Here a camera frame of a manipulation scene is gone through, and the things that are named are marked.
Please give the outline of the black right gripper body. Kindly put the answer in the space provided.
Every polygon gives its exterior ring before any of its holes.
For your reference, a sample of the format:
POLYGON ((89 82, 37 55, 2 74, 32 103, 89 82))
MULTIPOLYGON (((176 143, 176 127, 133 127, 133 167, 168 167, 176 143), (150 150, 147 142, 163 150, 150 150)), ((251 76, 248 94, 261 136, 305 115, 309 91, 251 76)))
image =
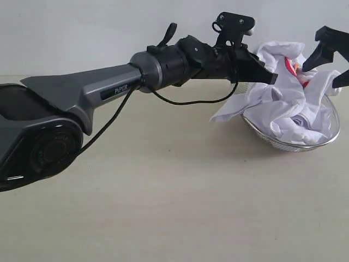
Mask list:
POLYGON ((321 42, 338 52, 348 61, 348 33, 327 26, 320 28, 315 34, 315 41, 321 42))

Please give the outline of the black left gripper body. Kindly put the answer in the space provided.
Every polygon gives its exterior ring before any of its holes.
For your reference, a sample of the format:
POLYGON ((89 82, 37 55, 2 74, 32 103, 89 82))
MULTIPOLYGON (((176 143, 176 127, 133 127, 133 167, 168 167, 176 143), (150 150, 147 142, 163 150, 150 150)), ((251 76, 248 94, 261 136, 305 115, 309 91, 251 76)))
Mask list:
POLYGON ((237 62, 239 59, 249 60, 254 58, 259 60, 256 55, 249 51, 247 44, 243 44, 240 48, 234 50, 232 57, 230 57, 227 47, 219 48, 206 45, 205 51, 207 55, 206 63, 192 77, 193 79, 226 79, 236 82, 238 81, 237 62))

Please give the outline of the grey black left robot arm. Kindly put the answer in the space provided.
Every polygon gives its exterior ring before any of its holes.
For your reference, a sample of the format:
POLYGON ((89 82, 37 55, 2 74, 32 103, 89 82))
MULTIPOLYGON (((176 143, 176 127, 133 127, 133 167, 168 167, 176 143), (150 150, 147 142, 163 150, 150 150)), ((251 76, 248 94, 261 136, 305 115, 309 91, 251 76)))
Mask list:
POLYGON ((96 108, 190 79, 274 84, 277 75, 245 44, 211 47, 187 36, 149 46, 124 65, 1 84, 1 191, 66 169, 87 148, 83 136, 92 133, 96 108))

